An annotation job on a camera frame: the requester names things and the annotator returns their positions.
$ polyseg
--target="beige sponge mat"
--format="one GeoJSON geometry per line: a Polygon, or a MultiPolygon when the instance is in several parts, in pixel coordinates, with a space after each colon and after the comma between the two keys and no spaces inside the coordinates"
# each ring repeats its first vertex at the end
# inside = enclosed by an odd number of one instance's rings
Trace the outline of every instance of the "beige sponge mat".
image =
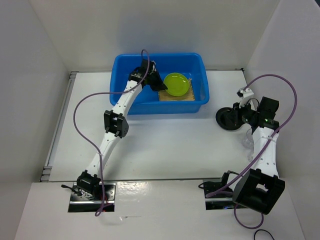
{"type": "Polygon", "coordinates": [[[167,93],[165,90],[159,91],[159,101],[195,101],[195,95],[194,90],[192,89],[191,85],[191,79],[189,79],[189,90],[188,92],[183,96],[172,96],[169,93],[167,93]]]}

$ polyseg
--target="clear glass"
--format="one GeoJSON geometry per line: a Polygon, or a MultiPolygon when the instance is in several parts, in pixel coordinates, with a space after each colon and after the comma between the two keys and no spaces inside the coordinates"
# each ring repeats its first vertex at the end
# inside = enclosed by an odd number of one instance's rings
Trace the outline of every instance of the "clear glass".
{"type": "Polygon", "coordinates": [[[254,158],[254,138],[252,137],[251,128],[248,131],[246,131],[246,134],[242,139],[242,145],[246,149],[248,161],[252,162],[254,158]]]}

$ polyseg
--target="lime green plate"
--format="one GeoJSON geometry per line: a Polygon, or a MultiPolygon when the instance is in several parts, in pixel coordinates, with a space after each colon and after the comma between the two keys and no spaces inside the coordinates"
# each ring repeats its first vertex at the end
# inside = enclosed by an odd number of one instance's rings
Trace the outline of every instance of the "lime green plate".
{"type": "Polygon", "coordinates": [[[189,90],[189,81],[181,73],[173,72],[168,74],[163,83],[168,88],[166,92],[172,96],[180,97],[185,95],[189,90]]]}

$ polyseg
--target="blue plastic container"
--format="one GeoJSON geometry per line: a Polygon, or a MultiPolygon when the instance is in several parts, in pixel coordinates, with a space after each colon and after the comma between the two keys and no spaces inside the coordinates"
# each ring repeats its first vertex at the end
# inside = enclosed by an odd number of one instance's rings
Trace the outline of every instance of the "blue plastic container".
{"type": "MultiPolygon", "coordinates": [[[[155,53],[150,54],[150,61],[155,61],[161,79],[170,73],[181,73],[191,84],[195,101],[159,101],[158,92],[146,85],[133,102],[129,114],[186,114],[196,113],[201,105],[209,101],[209,87],[206,69],[202,58],[197,53],[155,53]]],[[[129,74],[141,64],[141,54],[121,54],[114,60],[110,91],[121,92],[125,89],[129,74]]],[[[115,105],[118,94],[110,95],[110,102],[115,105]]]]}

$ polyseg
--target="wall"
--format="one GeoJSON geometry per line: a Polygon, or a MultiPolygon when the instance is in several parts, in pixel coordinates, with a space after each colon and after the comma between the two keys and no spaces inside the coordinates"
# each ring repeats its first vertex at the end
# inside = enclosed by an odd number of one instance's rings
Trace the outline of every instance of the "wall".
{"type": "Polygon", "coordinates": [[[245,67],[279,0],[29,0],[70,71],[115,56],[198,52],[207,69],[245,67]]]}
{"type": "Polygon", "coordinates": [[[40,179],[68,72],[27,0],[0,1],[0,236],[16,234],[40,179]]]}
{"type": "MultiPolygon", "coordinates": [[[[298,107],[280,132],[279,174],[289,179],[290,194],[307,240],[318,239],[320,210],[320,8],[314,0],[281,0],[244,73],[247,81],[266,73],[292,82],[298,107]]],[[[280,101],[277,119],[283,122],[293,107],[291,89],[267,77],[252,87],[256,95],[280,101]]]]}

